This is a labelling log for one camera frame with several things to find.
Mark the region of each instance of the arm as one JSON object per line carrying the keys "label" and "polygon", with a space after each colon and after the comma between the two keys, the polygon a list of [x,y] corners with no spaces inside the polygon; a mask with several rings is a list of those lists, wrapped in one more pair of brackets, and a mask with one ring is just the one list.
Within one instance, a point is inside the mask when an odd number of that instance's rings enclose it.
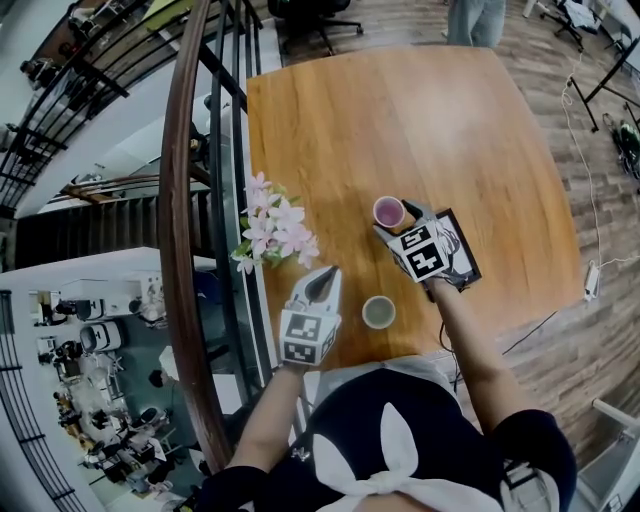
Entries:
{"label": "arm", "polygon": [[268,473],[282,458],[289,448],[305,370],[302,365],[286,365],[276,372],[251,414],[228,467],[252,466]]}
{"label": "arm", "polygon": [[534,409],[458,290],[444,279],[431,279],[427,286],[447,328],[482,431],[488,434],[512,414]]}

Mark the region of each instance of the chair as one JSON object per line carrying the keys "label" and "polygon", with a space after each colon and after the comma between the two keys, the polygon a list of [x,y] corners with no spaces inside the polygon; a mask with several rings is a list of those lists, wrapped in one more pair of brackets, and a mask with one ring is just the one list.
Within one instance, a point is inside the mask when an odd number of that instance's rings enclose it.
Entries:
{"label": "chair", "polygon": [[612,41],[611,44],[605,46],[604,49],[607,50],[615,45],[616,51],[623,52],[625,48],[631,44],[631,41],[633,41],[633,36],[631,35],[631,30],[626,24],[622,23],[618,19],[616,19],[616,21],[620,24],[620,37]]}
{"label": "chair", "polygon": [[335,55],[333,46],[327,37],[325,27],[356,27],[356,33],[364,33],[362,24],[356,21],[333,20],[335,13],[344,11],[351,0],[269,0],[269,12],[276,18],[285,20],[290,39],[284,43],[284,49],[292,37],[317,31],[329,50]]}
{"label": "chair", "polygon": [[561,25],[560,29],[554,32],[556,37],[560,36],[562,32],[568,32],[578,44],[578,50],[582,53],[584,46],[582,46],[582,34],[580,34],[579,29],[589,34],[597,35],[600,18],[592,9],[572,0],[560,0],[557,8],[559,16],[543,12],[540,14],[540,18],[545,19],[548,17]]}

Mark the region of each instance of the black chair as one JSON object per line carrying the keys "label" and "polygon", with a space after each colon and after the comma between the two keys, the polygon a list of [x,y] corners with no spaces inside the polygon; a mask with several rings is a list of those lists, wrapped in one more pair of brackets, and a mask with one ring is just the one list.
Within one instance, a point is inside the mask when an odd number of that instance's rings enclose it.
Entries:
{"label": "black chair", "polygon": [[[557,5],[558,11],[559,11],[558,16],[554,16],[552,14],[549,14],[548,12],[543,12],[542,14],[540,14],[540,18],[541,19],[551,18],[553,21],[561,25],[560,29],[554,32],[556,37],[560,36],[562,32],[566,31],[571,37],[573,37],[575,42],[578,44],[578,50],[580,51],[580,53],[582,53],[584,51],[584,46],[582,46],[582,34],[580,34],[579,29],[584,30],[585,32],[588,32],[589,34],[593,34],[593,35],[598,34],[598,29],[590,26],[585,26],[585,25],[575,25],[571,20],[571,16],[569,15],[566,4],[567,4],[567,0],[560,0],[558,2],[558,5]],[[594,23],[596,23],[600,18],[593,11],[593,9],[589,9],[589,11],[593,16]]]}
{"label": "black chair", "polygon": [[362,24],[357,21],[330,19],[335,13],[344,11],[350,3],[351,0],[268,0],[269,12],[283,19],[287,25],[289,39],[284,43],[285,52],[292,38],[316,31],[327,45],[329,55],[335,55],[335,52],[325,27],[356,27],[358,35],[364,33]]}

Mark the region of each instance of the jeans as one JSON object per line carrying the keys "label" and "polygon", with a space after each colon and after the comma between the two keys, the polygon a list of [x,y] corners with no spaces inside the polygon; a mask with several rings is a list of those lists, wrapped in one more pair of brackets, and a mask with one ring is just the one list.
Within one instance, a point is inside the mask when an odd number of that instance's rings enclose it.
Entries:
{"label": "jeans", "polygon": [[423,356],[406,356],[389,359],[388,361],[366,363],[360,366],[352,366],[351,368],[338,368],[337,370],[323,372],[320,377],[320,384],[318,385],[318,392],[313,408],[317,408],[325,398],[343,384],[357,377],[361,377],[366,373],[379,370],[380,368],[387,368],[438,384],[455,398],[456,402],[458,401],[458,397],[454,393],[449,379],[447,379],[446,375],[442,373],[435,364],[427,361]]}
{"label": "jeans", "polygon": [[495,48],[502,37],[506,0],[451,0],[447,43]]}

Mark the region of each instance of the cup with pink liquid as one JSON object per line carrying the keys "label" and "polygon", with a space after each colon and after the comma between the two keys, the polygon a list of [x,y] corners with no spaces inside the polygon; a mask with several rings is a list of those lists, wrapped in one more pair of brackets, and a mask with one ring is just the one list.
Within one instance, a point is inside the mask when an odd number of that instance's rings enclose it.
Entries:
{"label": "cup with pink liquid", "polygon": [[404,205],[392,196],[382,196],[373,204],[373,218],[385,228],[395,228],[402,224],[405,216]]}

